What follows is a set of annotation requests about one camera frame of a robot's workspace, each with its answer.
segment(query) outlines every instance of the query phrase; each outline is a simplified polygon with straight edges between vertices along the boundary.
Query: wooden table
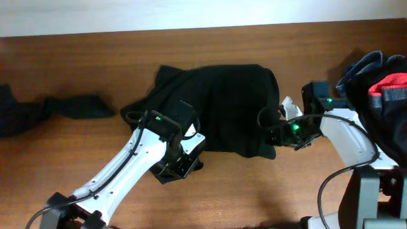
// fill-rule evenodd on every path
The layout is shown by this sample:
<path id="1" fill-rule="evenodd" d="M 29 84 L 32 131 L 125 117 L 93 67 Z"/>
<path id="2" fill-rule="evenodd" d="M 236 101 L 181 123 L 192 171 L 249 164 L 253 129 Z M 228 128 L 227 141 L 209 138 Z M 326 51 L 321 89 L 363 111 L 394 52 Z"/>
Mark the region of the wooden table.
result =
<path id="1" fill-rule="evenodd" d="M 110 32 L 0 39 L 0 83 L 15 97 L 97 93 L 119 109 L 145 96 L 160 64 L 183 69 L 260 64 L 276 75 L 280 99 L 301 104 L 310 80 L 335 83 L 365 53 L 407 54 L 406 20 L 262 25 L 173 31 Z M 56 191 L 69 195 L 119 152 L 130 129 L 116 115 L 103 120 L 54 117 L 0 140 L 0 228 L 22 228 Z M 343 167 L 327 139 L 277 158 L 203 152 L 205 164 L 184 181 L 161 185 L 145 174 L 117 208 L 120 228 L 241 228 L 297 221 L 317 214 L 317 190 Z M 348 174 L 324 193 L 336 211 Z"/>

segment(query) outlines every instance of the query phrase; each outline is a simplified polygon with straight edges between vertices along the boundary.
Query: green led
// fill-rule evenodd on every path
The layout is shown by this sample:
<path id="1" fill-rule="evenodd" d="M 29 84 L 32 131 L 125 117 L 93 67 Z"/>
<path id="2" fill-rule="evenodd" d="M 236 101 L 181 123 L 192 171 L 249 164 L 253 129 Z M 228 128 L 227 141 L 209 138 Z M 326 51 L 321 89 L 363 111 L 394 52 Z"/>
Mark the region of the green led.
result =
<path id="1" fill-rule="evenodd" d="M 296 131 L 296 130 L 298 130 L 299 128 L 300 128 L 299 125 L 297 125 L 297 124 L 294 124 L 294 125 L 293 125 L 293 131 Z"/>

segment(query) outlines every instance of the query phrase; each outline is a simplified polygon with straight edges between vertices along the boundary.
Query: black cloth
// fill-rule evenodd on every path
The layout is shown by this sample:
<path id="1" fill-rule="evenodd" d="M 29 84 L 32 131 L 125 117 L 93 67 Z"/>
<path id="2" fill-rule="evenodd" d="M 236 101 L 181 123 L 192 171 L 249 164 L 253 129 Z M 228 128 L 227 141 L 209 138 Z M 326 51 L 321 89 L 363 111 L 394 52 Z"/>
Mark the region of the black cloth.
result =
<path id="1" fill-rule="evenodd" d="M 400 166 L 407 166 L 407 100 L 383 102 L 380 113 L 371 107 L 368 90 L 394 73 L 407 73 L 407 60 L 395 60 L 386 66 L 361 73 L 346 84 L 348 100 L 356 108 L 365 129 L 379 147 Z"/>
<path id="2" fill-rule="evenodd" d="M 9 85 L 0 85 L 0 137 L 10 137 L 36 127 L 52 114 L 74 119 L 107 118 L 114 111 L 96 95 L 67 99 L 47 97 L 44 102 L 17 102 Z"/>
<path id="3" fill-rule="evenodd" d="M 246 158 L 275 158 L 266 133 L 256 124 L 259 111 L 275 107 L 261 117 L 271 125 L 280 119 L 279 88 L 271 70 L 259 65 L 207 66 L 189 71 L 161 66 L 154 89 L 147 97 L 121 109 L 131 129 L 137 124 L 126 118 L 148 109 L 168 114 L 182 100 L 192 105 L 206 137 L 206 151 L 236 152 Z"/>

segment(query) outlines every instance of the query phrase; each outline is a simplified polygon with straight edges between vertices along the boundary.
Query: white wall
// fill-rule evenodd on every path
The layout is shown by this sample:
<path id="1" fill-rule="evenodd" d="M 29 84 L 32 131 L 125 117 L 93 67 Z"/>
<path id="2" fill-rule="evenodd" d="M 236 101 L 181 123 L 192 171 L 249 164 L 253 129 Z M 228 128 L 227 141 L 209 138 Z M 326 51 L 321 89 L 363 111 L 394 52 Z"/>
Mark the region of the white wall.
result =
<path id="1" fill-rule="evenodd" d="M 407 0 L 0 0 L 0 36 L 407 17 Z"/>

